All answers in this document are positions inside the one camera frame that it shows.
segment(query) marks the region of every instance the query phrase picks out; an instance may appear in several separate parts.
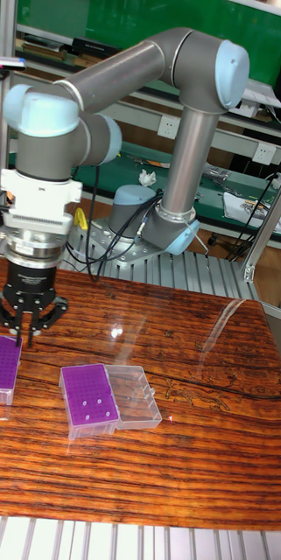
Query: black cable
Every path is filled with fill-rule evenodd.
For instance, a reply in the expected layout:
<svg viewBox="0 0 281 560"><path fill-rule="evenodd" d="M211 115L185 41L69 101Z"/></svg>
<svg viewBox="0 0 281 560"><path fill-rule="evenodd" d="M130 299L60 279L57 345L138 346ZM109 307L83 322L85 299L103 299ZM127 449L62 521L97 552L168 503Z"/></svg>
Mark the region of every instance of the black cable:
<svg viewBox="0 0 281 560"><path fill-rule="evenodd" d="M91 200L91 205L90 205L89 215L88 215L88 231L87 231L86 251L85 251L86 262L87 262L87 267L88 267L88 275L93 282L96 282L98 278L96 278L96 280L95 280L95 278L92 274L91 262L90 262L89 256L88 256L88 245L89 245L89 238L90 238L90 233L91 233L92 218L93 218L93 212L94 212L94 207L95 207L95 198L96 198L96 192L97 192L97 187L98 187L98 183L99 183L99 178L100 178L100 167L97 165L95 167L95 183L93 185L92 200Z"/></svg>
<svg viewBox="0 0 281 560"><path fill-rule="evenodd" d="M275 171L272 173L272 175L270 176L270 180L268 181L266 187L264 188L263 192L261 193L259 199L256 201L256 204L255 204L255 206L254 206L252 212L251 212L250 215L249 215L249 219L247 220L246 224L245 224L244 227L242 228L242 231L241 231L241 233L239 234L238 238L236 239L236 241L235 241L233 247L232 247L231 250L229 251L228 256L226 256L226 260L229 260L229 258L230 258L231 256L234 255L235 251L238 251L238 249L243 245L243 242L240 243L240 245L238 245L238 242L242 239L242 236L245 234L246 229L247 229L247 227L248 227L248 225L249 225L249 223L250 223L252 217L254 216L255 211L257 210L259 204L261 203L261 201L262 201L264 195L267 193L267 191L268 191L268 189L269 189L269 187L270 187L270 185L271 185L273 179L277 176L277 173L278 173L278 171L279 171L280 168L281 168L281 161L280 161L279 165L277 166L276 170L275 170ZM254 239L255 239L255 236L256 236L257 232L258 232L258 230L257 230L254 234L251 234L251 235L248 237L248 239L246 239L246 240L244 240L244 241L247 242L247 241L249 240L250 237L253 237L253 240L251 240L251 242L253 242Z"/></svg>
<svg viewBox="0 0 281 560"><path fill-rule="evenodd" d="M79 168L80 168L80 166L79 166L79 165L77 165L77 166L76 166L76 168L74 169L74 175L73 175L73 176L71 177L71 179L72 179L72 180L74 180L74 179L75 179L75 176L76 176L76 174L77 174L77 172L78 172Z"/></svg>
<svg viewBox="0 0 281 560"><path fill-rule="evenodd" d="M93 276L93 273L92 273L92 270L91 270L91 265L95 264L95 263L100 264L99 269L97 270L96 276L93 276L93 281L94 282L97 282L97 280L98 280L98 278L101 274L102 267L104 266L104 264L106 264L109 261L115 261L115 259L120 258L121 256L125 255L131 249L131 247L135 244L135 241L133 241L129 245L129 247L126 248L119 255L110 256L110 254L113 251L113 249L115 248L116 244L119 242L119 240L123 236L124 231L136 219L136 217L138 217L138 215L141 214L143 211L145 211L143 219L145 217L148 217L148 215L150 214L152 209L155 207L156 203L159 200L161 200L161 198L163 196L163 191L158 191L156 196L152 197L151 199L146 200L141 206L139 206L137 208L137 210L129 217L128 220L126 220L126 222L120 227L120 229L117 231L117 233L113 236L113 239L111 240L109 246L107 247L107 249L105 250L103 255L101 255L100 257L97 257L97 258L93 258L93 257L90 257L88 255L88 250L87 249L88 249L88 245L89 245L89 232L91 231L91 226L92 226L92 217L93 217L93 211L94 211L94 205L95 205L95 196L96 196L96 191L97 191L97 186L98 186L98 178L99 178L98 175L99 175L99 172L97 172L96 176L95 176L95 185L93 187L91 207L90 207L90 212L89 212L89 216L88 216L88 231L87 231L87 240L86 240L86 247L85 247L85 249L86 249L86 261L82 261L81 259L79 259L77 256L74 255L74 253L73 253L74 247L72 247L72 245L69 242L67 242L67 244L66 244L67 251L69 252L71 257L77 263L85 264L86 266L84 267L84 269L88 268L88 271L90 270L90 272L88 272L90 276L91 275Z"/></svg>
<svg viewBox="0 0 281 560"><path fill-rule="evenodd" d="M157 202L158 202L159 200L161 200L162 196L163 196L163 192L160 192L160 193L157 194L155 197L152 197L151 199L146 200L146 201L131 215L131 217L129 217L129 219L122 225L122 227L119 229L119 231L118 231L118 232L116 233L116 235L113 237L113 239L112 239L111 243L109 244L109 246L107 247L107 249L106 249L104 255L102 255L102 257L100 257L101 263L100 263L100 266L99 266L99 268L98 268L98 270L97 270L97 273L96 273L96 280L98 280L99 276L101 275L102 267L104 266L104 264L106 264L107 261L109 261L109 260L113 260L113 261L114 261L115 259L119 258L119 256L122 256L122 254L121 254L121 255L115 255L115 256L113 256L113 257L111 257L111 258L108 258L108 257L107 257L107 255L109 255L109 254L111 253L111 251L113 250L113 248L115 247L115 245L119 242L120 238L121 238L122 235L123 235L123 232L124 232L124 231L129 227L129 225L136 219L136 217L138 217L138 215L139 215L140 213L143 212L144 209L146 209L147 207L148 207L148 209L151 209L151 208L155 207L156 204L157 204Z"/></svg>

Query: green wall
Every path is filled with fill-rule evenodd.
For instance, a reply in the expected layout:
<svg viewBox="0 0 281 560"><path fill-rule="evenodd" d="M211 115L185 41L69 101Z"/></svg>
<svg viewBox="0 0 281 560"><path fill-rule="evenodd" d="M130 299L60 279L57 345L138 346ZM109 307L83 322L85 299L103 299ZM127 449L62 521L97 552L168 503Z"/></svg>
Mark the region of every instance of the green wall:
<svg viewBox="0 0 281 560"><path fill-rule="evenodd" d="M229 0L19 0L18 22L122 48L170 27L192 27L244 46L254 80L273 85L281 66L281 17Z"/></svg>

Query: clear plastic lid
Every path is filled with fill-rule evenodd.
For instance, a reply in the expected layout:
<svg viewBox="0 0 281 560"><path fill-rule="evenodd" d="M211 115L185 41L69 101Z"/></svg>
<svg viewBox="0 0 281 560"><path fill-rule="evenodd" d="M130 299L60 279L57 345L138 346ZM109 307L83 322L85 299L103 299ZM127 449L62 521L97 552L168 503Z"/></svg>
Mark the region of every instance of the clear plastic lid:
<svg viewBox="0 0 281 560"><path fill-rule="evenodd" d="M156 428L162 420L144 370L140 366L105 366L119 410L118 430Z"/></svg>

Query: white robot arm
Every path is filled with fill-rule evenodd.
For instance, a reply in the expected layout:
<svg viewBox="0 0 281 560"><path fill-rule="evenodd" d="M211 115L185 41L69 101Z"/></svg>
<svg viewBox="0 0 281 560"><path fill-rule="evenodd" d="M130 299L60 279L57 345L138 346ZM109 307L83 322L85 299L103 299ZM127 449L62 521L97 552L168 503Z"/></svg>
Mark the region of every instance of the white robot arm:
<svg viewBox="0 0 281 560"><path fill-rule="evenodd" d="M121 148L118 125L99 111L148 81L179 89L184 110L166 189L142 232L146 241L179 253L192 240L193 202L219 116L241 100L248 76L249 57L242 47L178 28L69 79L36 90L15 86L8 93L4 116L18 130L18 156L16 170L3 170L1 178L2 189L11 191L15 202L4 215L9 273L0 295L17 308L23 294L17 314L35 313L31 329L50 326L39 323L34 302L40 300L44 309L48 304L40 294L54 295L56 266L72 226L64 208L81 199L81 184L70 179L71 169L108 162ZM114 201L113 228L126 211L120 200ZM9 326L20 330L14 320Z"/></svg>

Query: wood grain surface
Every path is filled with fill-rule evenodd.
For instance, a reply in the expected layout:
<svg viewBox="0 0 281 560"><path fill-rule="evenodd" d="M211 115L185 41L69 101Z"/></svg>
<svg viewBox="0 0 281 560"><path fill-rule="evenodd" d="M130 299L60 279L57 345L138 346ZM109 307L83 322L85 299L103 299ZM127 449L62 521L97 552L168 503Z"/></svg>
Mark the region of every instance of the wood grain surface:
<svg viewBox="0 0 281 560"><path fill-rule="evenodd" d="M281 529L281 361L261 305L65 271L56 289L69 310L25 336L0 405L0 515ZM97 362L143 366L156 430L68 441L60 367Z"/></svg>

